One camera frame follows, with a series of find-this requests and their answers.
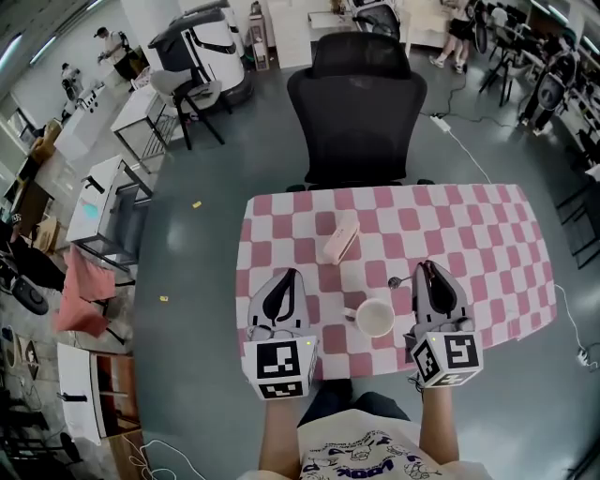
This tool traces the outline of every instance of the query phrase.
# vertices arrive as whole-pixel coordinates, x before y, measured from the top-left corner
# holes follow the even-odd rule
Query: pink and white checkered tablecloth
[[[322,252],[344,210],[357,212],[360,234],[335,266]],[[304,278],[311,329],[321,339],[315,378],[411,369],[402,336],[414,324],[411,284],[390,291],[387,280],[408,277],[425,259],[460,282],[485,348],[523,338],[556,316],[546,244],[516,185],[280,193],[247,203],[235,294],[240,347],[247,340],[250,298],[293,267]],[[371,339],[342,311],[375,296],[390,302],[397,316],[392,332]]]

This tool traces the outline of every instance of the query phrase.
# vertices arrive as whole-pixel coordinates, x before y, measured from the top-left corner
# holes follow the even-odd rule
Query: pink towel
[[[115,296],[114,272],[86,260],[74,245],[65,255],[65,262],[67,276],[60,310],[53,319],[54,330],[85,332],[97,338],[109,321],[89,302]]]

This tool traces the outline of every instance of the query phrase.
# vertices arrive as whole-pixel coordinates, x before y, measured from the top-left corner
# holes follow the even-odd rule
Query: black shorts
[[[473,41],[473,24],[454,19],[450,22],[450,31],[448,33],[459,40]]]

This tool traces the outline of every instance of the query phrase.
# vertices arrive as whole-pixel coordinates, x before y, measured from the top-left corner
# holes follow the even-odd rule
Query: gray floor
[[[463,78],[431,66],[412,51],[412,67],[428,83],[424,112],[443,111],[450,88]],[[515,124],[524,93],[498,109],[498,89],[477,90],[487,68],[473,62],[467,88],[455,94],[453,111],[470,118],[494,116]],[[227,144],[219,146],[202,125],[193,129],[194,150],[181,143],[167,157],[157,181],[142,243],[135,298],[138,399],[144,438],[162,439],[184,451],[208,480],[236,478],[255,468],[264,405],[245,382],[235,336],[234,278],[246,202],[300,183],[308,153],[288,100],[289,73],[255,77],[255,96],[213,117]],[[567,290],[584,343],[600,340],[600,260],[578,271],[553,202],[576,183],[563,152],[564,131],[535,138],[484,120],[448,117],[452,131],[497,183],[518,183],[547,241],[556,282]],[[412,135],[406,184],[483,183],[485,178],[448,135],[420,116]],[[192,208],[196,201],[202,207]],[[160,302],[168,295],[168,302]],[[598,436],[600,374],[576,362],[574,330],[559,298],[556,321],[520,341],[486,352],[486,369],[456,390],[461,455],[483,462],[496,479],[564,478]],[[359,394],[375,390],[395,398],[418,420],[420,397],[406,374],[355,381]],[[299,405],[299,411],[306,402]],[[153,468],[195,478],[175,453],[152,446]]]

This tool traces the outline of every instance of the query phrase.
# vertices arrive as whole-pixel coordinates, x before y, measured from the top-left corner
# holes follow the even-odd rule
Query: white cup
[[[356,326],[367,337],[383,337],[394,327],[394,309],[379,298],[365,300],[357,310],[344,308],[344,315],[356,320]]]

